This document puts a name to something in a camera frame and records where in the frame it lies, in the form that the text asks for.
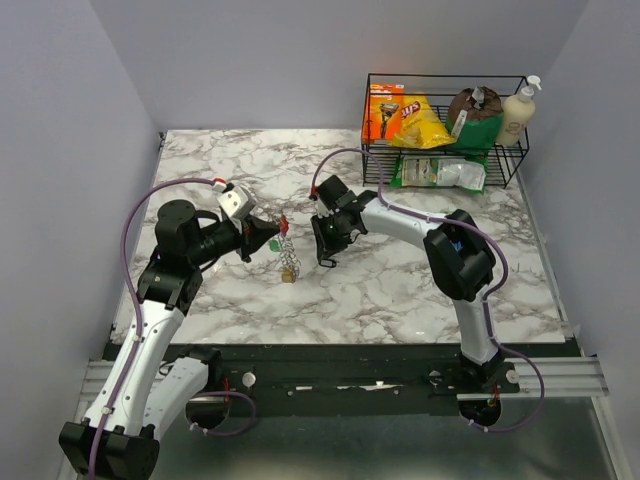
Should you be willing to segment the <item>red key tag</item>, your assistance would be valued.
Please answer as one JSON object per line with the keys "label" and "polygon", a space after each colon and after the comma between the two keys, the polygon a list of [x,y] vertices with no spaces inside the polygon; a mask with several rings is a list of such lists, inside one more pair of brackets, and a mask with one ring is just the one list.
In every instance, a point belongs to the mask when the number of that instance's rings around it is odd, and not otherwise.
{"label": "red key tag", "polygon": [[289,222],[288,222],[288,220],[287,220],[287,218],[286,218],[286,216],[285,216],[285,215],[282,215],[282,216],[280,217],[279,225],[280,225],[280,232],[281,232],[283,235],[286,235],[286,234],[287,234],[287,232],[288,232],[288,230],[289,230]]}

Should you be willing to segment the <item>round metal keyring disc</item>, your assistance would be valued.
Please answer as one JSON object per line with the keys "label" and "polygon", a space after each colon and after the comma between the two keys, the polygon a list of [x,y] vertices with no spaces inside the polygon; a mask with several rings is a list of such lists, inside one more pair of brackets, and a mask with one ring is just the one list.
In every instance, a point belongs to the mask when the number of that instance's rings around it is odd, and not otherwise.
{"label": "round metal keyring disc", "polygon": [[279,261],[281,264],[281,273],[285,270],[290,270],[295,274],[295,282],[298,280],[300,273],[300,262],[296,256],[295,248],[292,239],[287,232],[283,235],[281,232],[277,236],[277,241],[281,246],[279,253]]}

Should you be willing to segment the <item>yellow key tag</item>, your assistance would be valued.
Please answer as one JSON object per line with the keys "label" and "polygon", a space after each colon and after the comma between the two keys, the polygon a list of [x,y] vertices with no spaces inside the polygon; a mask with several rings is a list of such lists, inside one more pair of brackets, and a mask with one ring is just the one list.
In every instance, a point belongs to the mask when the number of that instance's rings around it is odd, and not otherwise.
{"label": "yellow key tag", "polygon": [[283,283],[294,283],[295,274],[290,270],[285,270],[281,273],[281,280]]}

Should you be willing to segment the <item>black key tag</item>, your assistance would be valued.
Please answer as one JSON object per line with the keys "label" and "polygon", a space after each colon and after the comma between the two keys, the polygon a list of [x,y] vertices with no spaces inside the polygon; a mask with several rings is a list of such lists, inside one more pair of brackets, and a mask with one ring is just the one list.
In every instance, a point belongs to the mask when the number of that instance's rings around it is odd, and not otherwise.
{"label": "black key tag", "polygon": [[337,262],[333,259],[320,259],[318,261],[319,265],[325,268],[335,268],[337,266]]}

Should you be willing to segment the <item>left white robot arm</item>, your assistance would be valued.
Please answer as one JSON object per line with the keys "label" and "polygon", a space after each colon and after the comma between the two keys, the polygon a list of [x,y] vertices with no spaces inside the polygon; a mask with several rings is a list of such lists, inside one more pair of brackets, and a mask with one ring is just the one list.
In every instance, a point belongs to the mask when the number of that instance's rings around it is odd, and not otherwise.
{"label": "left white robot arm", "polygon": [[158,211],[156,246],[134,288],[134,317],[93,404],[77,423],[66,423],[59,444],[77,474],[87,479],[147,479],[160,440],[197,393],[214,393],[222,380],[216,354],[178,358],[157,380],[165,352],[185,320],[205,266],[236,252],[249,261],[280,227],[252,215],[254,203],[228,192],[221,212],[172,200]]}

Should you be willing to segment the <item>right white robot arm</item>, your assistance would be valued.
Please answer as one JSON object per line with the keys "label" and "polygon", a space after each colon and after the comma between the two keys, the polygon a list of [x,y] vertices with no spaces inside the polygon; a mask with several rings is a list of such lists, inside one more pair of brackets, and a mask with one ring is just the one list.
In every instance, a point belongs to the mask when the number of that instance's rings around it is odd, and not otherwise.
{"label": "right white robot arm", "polygon": [[504,361],[488,305],[496,258],[471,215],[460,209],[436,215],[392,205],[373,190],[355,194],[335,175],[312,186],[310,198],[318,206],[311,225],[322,267],[336,267],[334,256],[369,233],[398,239],[426,254],[435,285],[454,305],[462,384],[474,392],[493,384]]}

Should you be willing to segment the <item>orange razor package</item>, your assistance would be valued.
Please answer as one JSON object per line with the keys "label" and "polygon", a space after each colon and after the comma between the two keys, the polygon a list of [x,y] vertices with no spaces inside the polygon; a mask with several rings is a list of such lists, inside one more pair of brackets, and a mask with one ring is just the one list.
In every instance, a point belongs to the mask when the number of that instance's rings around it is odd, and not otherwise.
{"label": "orange razor package", "polygon": [[388,143],[401,127],[404,86],[372,84],[368,99],[366,135],[370,143]]}

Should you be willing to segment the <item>yellow chips bag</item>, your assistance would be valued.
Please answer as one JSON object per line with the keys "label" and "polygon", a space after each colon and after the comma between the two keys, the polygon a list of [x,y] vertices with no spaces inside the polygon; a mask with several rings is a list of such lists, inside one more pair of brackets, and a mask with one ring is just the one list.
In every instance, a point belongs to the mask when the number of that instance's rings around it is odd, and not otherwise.
{"label": "yellow chips bag", "polygon": [[392,146],[434,149],[454,142],[454,137],[432,110],[425,95],[404,96],[400,129],[390,141]]}

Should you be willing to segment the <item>green white snack bag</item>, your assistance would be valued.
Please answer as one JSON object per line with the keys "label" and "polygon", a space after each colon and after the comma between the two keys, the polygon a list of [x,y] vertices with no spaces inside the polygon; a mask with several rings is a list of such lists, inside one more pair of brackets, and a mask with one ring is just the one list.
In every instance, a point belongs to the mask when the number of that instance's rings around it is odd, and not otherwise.
{"label": "green white snack bag", "polygon": [[483,193],[487,177],[484,161],[456,156],[407,157],[397,159],[390,186],[460,188]]}

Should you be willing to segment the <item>brown and green bag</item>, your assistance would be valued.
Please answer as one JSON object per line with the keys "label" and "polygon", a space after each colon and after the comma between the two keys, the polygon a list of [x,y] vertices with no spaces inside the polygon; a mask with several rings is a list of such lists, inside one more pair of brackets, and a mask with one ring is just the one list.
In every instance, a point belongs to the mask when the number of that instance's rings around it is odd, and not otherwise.
{"label": "brown and green bag", "polygon": [[463,155],[486,154],[503,120],[500,96],[486,86],[466,88],[451,101],[445,127],[455,142],[449,148]]}

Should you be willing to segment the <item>cream pump lotion bottle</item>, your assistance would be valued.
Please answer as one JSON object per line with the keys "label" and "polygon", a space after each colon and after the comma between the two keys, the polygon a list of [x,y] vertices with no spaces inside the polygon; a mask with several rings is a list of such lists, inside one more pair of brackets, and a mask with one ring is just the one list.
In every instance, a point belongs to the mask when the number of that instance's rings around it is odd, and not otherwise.
{"label": "cream pump lotion bottle", "polygon": [[533,98],[541,90],[541,78],[529,75],[526,78],[526,85],[503,102],[503,119],[496,137],[496,144],[512,147],[519,141],[536,111]]}

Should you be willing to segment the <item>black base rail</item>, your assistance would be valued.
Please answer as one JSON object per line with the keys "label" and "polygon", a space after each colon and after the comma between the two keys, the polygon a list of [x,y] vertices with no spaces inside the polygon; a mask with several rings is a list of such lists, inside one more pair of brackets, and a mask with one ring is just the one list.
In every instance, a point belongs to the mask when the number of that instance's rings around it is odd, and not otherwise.
{"label": "black base rail", "polygon": [[474,367],[453,345],[192,345],[209,377],[186,415],[212,426],[223,416],[455,416],[468,403],[520,388],[503,359]]}

